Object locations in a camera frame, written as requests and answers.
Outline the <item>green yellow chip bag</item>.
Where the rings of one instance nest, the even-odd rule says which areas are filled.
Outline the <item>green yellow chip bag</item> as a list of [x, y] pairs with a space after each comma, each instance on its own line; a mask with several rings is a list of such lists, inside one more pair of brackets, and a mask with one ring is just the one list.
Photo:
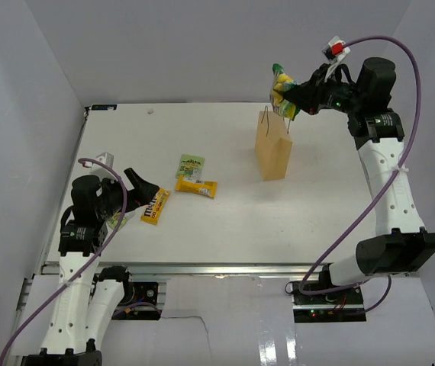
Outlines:
[[285, 99], [283, 94], [298, 86], [298, 83], [286, 75], [283, 67], [278, 63], [272, 65], [272, 73], [274, 79], [269, 93], [272, 109], [280, 117], [294, 120], [300, 109], [294, 103]]

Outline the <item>brown paper bag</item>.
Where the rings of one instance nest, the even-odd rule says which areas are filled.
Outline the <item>brown paper bag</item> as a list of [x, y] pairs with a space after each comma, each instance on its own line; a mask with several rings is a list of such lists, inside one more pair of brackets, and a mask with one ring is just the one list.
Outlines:
[[259, 113], [255, 140], [255, 153], [263, 181], [286, 176], [292, 145], [284, 118], [265, 106]]

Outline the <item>yellow snack bar wrapper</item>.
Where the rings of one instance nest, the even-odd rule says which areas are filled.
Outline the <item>yellow snack bar wrapper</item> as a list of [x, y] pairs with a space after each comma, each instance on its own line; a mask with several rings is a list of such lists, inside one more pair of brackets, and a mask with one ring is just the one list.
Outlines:
[[218, 183], [216, 181], [192, 180], [180, 175], [175, 190], [178, 192], [198, 194], [204, 197], [214, 198]]

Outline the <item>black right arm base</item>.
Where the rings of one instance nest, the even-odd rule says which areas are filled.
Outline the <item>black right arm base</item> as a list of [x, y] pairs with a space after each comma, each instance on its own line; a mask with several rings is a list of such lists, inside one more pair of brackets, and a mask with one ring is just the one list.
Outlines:
[[292, 299], [294, 321], [299, 323], [362, 323], [363, 294], [359, 287], [331, 294], [305, 295], [299, 291], [299, 281], [290, 281], [284, 291]]

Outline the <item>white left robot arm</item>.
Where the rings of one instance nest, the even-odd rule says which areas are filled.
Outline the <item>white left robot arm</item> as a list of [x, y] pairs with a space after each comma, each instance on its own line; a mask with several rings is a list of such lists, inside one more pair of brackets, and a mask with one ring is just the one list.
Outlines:
[[40, 351], [27, 365], [100, 365], [102, 339], [119, 304], [134, 297], [134, 285], [123, 266], [96, 274], [104, 244], [114, 237], [107, 222], [147, 206], [160, 189], [132, 168], [125, 175], [133, 185], [125, 190], [119, 178], [83, 175], [72, 182], [72, 205], [60, 221], [59, 287], [49, 328]]

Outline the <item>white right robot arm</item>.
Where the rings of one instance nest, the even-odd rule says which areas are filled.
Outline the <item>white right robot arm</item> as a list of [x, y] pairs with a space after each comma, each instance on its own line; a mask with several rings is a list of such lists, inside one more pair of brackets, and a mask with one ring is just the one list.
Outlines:
[[310, 115], [322, 109], [345, 113], [375, 213], [375, 236], [356, 245], [353, 255], [324, 265], [317, 287], [303, 281], [303, 294], [337, 303], [346, 289], [374, 277], [418, 271], [435, 253], [429, 231], [411, 193], [405, 160], [412, 147], [404, 139], [401, 118], [389, 106], [396, 80], [395, 64], [381, 57], [366, 59], [356, 81], [347, 66], [324, 63], [309, 80], [282, 96]]

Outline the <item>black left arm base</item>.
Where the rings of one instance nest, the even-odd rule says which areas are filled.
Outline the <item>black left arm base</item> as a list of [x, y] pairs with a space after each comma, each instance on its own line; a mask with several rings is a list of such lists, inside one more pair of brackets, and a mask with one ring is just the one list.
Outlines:
[[131, 273], [124, 266], [111, 266], [95, 274], [92, 280], [93, 286], [105, 280], [115, 279], [123, 283], [124, 296], [119, 306], [126, 306], [132, 303], [147, 302], [157, 305], [159, 293], [159, 284], [150, 281], [134, 281], [131, 279]]

